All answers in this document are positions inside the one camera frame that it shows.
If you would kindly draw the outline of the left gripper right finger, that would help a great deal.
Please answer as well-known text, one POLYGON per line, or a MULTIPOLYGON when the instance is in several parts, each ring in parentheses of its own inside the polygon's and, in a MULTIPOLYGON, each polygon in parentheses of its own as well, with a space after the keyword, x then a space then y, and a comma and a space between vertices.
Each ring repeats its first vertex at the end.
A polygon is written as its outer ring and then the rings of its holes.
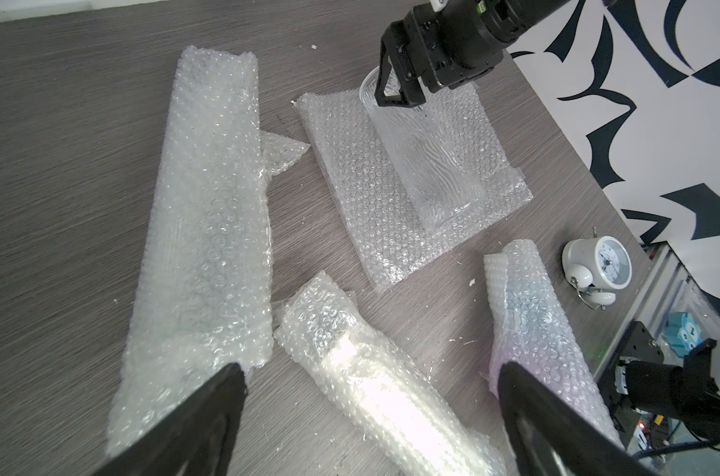
POLYGON ((520 364, 502 366, 498 393, 520 474, 651 474, 520 364))

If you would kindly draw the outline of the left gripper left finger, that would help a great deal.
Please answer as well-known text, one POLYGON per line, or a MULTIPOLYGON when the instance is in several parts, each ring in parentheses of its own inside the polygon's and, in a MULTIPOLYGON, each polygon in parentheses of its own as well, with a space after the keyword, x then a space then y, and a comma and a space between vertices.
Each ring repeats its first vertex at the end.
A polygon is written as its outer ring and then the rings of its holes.
POLYGON ((227 474, 248 395, 239 364, 224 366, 96 475, 227 474))

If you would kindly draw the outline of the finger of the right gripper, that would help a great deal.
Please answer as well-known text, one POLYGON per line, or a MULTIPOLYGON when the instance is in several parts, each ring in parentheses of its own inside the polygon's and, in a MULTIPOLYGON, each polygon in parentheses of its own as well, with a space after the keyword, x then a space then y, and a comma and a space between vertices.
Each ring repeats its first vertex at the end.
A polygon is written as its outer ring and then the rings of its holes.
POLYGON ((427 101, 405 49, 381 47, 374 97, 379 107, 415 108, 427 101))

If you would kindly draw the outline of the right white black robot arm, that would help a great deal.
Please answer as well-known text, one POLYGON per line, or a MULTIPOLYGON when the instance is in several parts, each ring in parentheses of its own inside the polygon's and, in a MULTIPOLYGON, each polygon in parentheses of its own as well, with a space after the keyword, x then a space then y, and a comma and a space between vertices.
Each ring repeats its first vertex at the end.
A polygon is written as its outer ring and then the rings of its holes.
POLYGON ((374 96, 381 107, 413 108, 427 89, 456 89, 487 75, 504 51, 563 1, 452 0, 414 6, 381 39, 374 96))

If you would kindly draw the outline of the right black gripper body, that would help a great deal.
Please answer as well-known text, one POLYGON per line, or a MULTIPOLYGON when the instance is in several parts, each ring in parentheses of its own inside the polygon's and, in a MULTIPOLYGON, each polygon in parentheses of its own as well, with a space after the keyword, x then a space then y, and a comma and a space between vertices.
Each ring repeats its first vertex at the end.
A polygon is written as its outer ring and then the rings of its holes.
POLYGON ((423 93, 456 89, 495 69, 515 41, 510 1, 449 1, 413 7, 392 23, 381 47, 405 49, 423 93))

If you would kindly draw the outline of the iridescent bubble wrap bundle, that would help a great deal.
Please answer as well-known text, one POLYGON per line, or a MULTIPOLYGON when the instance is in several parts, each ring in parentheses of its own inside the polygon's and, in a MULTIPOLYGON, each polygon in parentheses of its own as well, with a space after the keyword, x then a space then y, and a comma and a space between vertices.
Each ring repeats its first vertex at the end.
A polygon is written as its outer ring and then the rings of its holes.
POLYGON ((484 269, 494 319, 490 391, 498 393, 502 366, 517 362, 621 448, 619 432, 534 241, 514 240, 501 252, 486 255, 484 269))

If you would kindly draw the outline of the clear glass vase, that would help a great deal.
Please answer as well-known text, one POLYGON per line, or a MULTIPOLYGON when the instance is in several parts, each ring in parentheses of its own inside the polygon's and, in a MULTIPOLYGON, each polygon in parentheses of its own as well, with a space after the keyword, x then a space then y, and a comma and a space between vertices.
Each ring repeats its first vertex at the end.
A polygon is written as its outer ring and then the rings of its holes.
POLYGON ((359 97, 425 231, 437 232, 487 201, 487 190, 465 167, 431 109, 379 107, 374 97, 379 69, 360 86, 359 97))

